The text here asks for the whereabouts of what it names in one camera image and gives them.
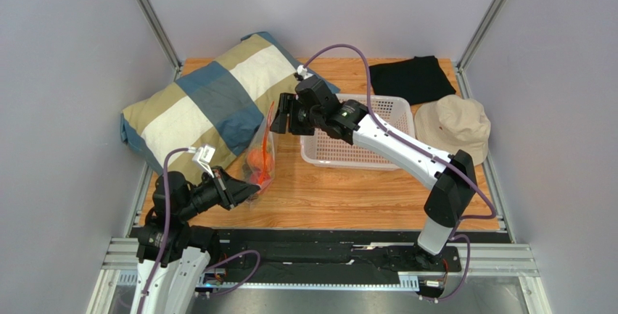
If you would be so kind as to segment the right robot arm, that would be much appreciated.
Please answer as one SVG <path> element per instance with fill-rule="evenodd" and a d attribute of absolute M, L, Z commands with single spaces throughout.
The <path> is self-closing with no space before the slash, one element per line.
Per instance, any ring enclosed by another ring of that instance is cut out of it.
<path fill-rule="evenodd" d="M 373 113 L 369 102 L 341 101 L 316 76 L 302 79 L 294 92 L 280 95 L 269 129 L 296 136 L 312 136 L 320 130 L 412 175 L 429 190 L 424 205 L 427 219 L 414 245 L 413 260 L 424 269 L 442 263 L 442 251 L 477 192 L 470 154 L 463 150 L 450 154 L 416 140 Z"/>

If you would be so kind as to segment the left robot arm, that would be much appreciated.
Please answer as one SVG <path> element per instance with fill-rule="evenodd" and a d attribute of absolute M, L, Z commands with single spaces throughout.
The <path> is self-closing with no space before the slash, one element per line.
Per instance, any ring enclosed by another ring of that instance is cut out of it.
<path fill-rule="evenodd" d="M 190 220 L 212 207 L 232 210 L 260 187 L 231 177 L 223 168 L 203 173 L 194 185 L 178 171 L 160 176 L 153 208 L 136 235 L 137 282 L 132 313 L 185 313 L 198 280 L 221 256 L 219 233 Z"/>

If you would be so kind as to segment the clear zip top bag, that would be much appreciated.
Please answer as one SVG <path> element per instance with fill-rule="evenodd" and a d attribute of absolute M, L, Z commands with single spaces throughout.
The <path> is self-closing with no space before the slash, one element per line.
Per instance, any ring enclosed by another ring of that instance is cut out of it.
<path fill-rule="evenodd" d="M 275 111 L 275 103 L 272 102 L 243 156 L 244 180 L 259 186 L 258 192 L 247 200 L 251 207 L 257 204 L 275 176 L 276 137 L 270 131 Z"/>

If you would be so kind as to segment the orange fake pumpkin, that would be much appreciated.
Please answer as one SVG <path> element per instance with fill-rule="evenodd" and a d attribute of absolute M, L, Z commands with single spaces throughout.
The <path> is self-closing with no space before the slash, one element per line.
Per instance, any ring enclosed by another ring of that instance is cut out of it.
<path fill-rule="evenodd" d="M 275 160 L 271 152 L 261 149 L 251 149 L 246 157 L 249 181 L 256 184 L 266 184 L 272 179 Z"/>

